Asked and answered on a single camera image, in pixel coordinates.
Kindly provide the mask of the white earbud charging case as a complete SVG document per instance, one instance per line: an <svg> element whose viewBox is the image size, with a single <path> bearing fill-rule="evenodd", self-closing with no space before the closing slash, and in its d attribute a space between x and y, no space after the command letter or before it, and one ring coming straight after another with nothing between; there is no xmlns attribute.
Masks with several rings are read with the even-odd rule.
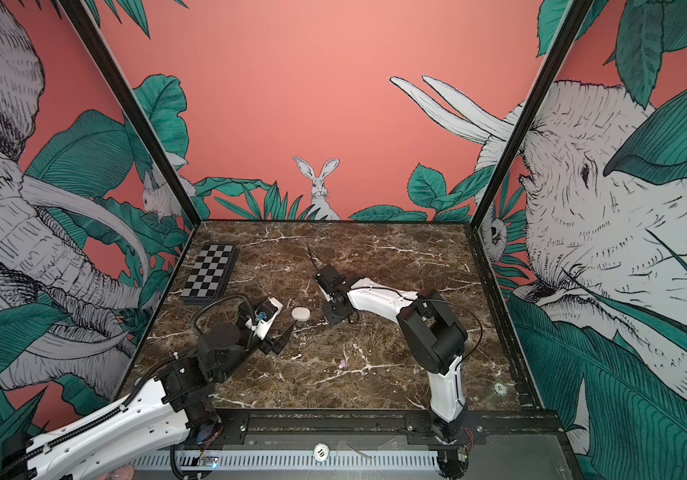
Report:
<svg viewBox="0 0 687 480"><path fill-rule="evenodd" d="M307 322L311 318L311 310L305 307L296 307L292 310L293 320L299 322Z"/></svg>

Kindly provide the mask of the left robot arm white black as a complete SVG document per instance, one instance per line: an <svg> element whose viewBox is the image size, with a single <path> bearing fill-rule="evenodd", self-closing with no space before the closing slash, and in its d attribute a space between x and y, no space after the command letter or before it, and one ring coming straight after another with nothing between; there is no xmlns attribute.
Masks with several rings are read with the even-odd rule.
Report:
<svg viewBox="0 0 687 480"><path fill-rule="evenodd" d="M273 297L246 301L237 322L200 334L195 348L152 367L127 396L55 432L12 436L0 479L93 479L198 431L221 436L210 397L252 352L280 351L268 332L282 309Z"/></svg>

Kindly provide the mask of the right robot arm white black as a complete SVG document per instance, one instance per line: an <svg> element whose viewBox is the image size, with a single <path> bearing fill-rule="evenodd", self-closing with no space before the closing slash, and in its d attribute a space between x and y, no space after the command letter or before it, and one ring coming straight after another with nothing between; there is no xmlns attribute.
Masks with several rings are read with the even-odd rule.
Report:
<svg viewBox="0 0 687 480"><path fill-rule="evenodd" d="M327 322L337 325L359 312L369 312L399 326L409 351L427 372L431 389L431 430L449 444L461 429L465 395L461 366L467 329L439 292L403 291L361 276L345 276L326 265L316 274L326 298Z"/></svg>

